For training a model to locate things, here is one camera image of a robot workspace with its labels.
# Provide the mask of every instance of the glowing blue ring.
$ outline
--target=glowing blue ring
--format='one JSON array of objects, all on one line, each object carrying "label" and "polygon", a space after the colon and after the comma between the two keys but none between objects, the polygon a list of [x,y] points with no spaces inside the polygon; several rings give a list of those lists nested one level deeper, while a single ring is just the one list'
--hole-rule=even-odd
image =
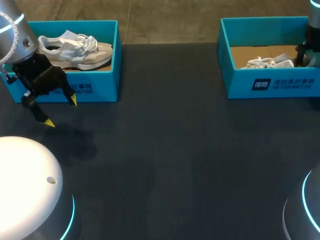
[{"label": "glowing blue ring", "polygon": [[70,220],[69,226],[67,227],[65,233],[62,235],[60,240],[64,240],[65,239],[65,237],[67,236],[67,234],[68,234],[68,232],[69,232],[69,230],[71,228],[72,222],[74,220],[74,216],[75,216],[75,199],[74,199],[74,196],[72,196],[72,203],[73,203],[73,210],[72,210],[71,220]]},{"label": "glowing blue ring", "polygon": [[[25,15],[22,13],[21,16],[14,21],[14,24],[17,25],[18,23],[20,23],[22,21],[22,19],[24,19]],[[9,24],[8,26],[5,26],[3,28],[0,29],[0,34],[9,30],[10,28],[12,28],[12,26]]]},{"label": "glowing blue ring", "polygon": [[313,0],[310,0],[310,3],[315,6],[316,8],[320,8],[320,4],[319,3],[316,3],[314,2]]},{"label": "glowing blue ring", "polygon": [[306,214],[308,215],[311,223],[313,224],[313,226],[315,227],[315,229],[318,230],[318,232],[320,233],[320,227],[316,224],[316,221],[313,219],[313,217],[311,216],[310,212],[309,212],[309,209],[307,207],[307,203],[306,203],[306,196],[305,196],[305,187],[306,187],[306,181],[307,181],[307,178],[309,177],[310,173],[312,171],[309,172],[309,174],[305,177],[304,181],[303,181],[303,185],[302,185],[302,201],[303,201],[303,205],[304,205],[304,209],[305,209],[305,212]]}]

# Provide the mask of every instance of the shoe sole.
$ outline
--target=shoe sole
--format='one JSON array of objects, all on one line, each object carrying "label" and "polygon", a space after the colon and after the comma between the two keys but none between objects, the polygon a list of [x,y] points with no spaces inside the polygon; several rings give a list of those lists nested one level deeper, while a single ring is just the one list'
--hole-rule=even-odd
[{"label": "shoe sole", "polygon": [[112,57],[107,58],[106,60],[97,62],[95,64],[77,64],[68,61],[52,61],[51,64],[56,67],[60,67],[62,69],[78,69],[82,71],[96,70],[102,65],[111,62]]}]

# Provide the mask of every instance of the black tabletop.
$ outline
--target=black tabletop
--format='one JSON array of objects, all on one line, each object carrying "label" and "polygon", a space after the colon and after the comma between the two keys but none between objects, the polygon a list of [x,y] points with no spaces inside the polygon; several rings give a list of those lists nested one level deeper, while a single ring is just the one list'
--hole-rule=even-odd
[{"label": "black tabletop", "polygon": [[55,154],[83,240],[283,240],[319,161],[317,100],[228,100],[213,43],[123,46],[119,101],[41,104],[56,128],[0,94],[0,135]]}]

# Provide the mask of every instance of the cardboard box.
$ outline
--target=cardboard box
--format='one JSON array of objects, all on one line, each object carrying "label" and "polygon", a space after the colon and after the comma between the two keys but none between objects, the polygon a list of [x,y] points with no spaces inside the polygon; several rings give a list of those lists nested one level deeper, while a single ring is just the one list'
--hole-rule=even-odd
[{"label": "cardboard box", "polygon": [[308,17],[222,18],[217,43],[229,99],[320,97],[320,68],[241,69],[256,57],[295,57],[305,40]]},{"label": "cardboard box", "polygon": [[[29,22],[37,37],[44,35],[48,38],[61,36],[66,30],[76,34],[93,36],[98,42],[113,45],[113,55],[110,66],[94,71],[66,70],[67,80],[76,92],[78,103],[86,102],[116,102],[121,72],[122,46],[119,34],[118,21],[34,21]],[[15,75],[11,68],[6,69],[9,75]],[[22,83],[17,80],[12,85],[5,85],[9,89],[14,101],[21,103],[21,97],[27,92]],[[49,95],[37,97],[38,103],[67,103],[61,89]]]}]

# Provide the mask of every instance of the white shoe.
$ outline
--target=white shoe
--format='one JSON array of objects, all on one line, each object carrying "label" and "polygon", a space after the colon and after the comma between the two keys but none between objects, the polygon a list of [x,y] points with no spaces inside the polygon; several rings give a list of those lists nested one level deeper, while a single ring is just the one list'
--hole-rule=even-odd
[{"label": "white shoe", "polygon": [[271,66],[271,68],[275,68],[275,69],[280,69],[280,68],[287,69],[287,68],[294,68],[294,67],[295,67],[295,65],[291,59],[281,61],[281,62]]},{"label": "white shoe", "polygon": [[45,54],[52,65],[62,69],[96,69],[109,62],[113,55],[112,45],[69,30],[56,38],[40,36],[38,40],[39,53]]},{"label": "white shoe", "polygon": [[258,57],[257,59],[249,60],[243,69],[265,69],[265,68],[271,68],[273,65],[275,65],[276,62],[273,61],[271,57],[263,58]]}]

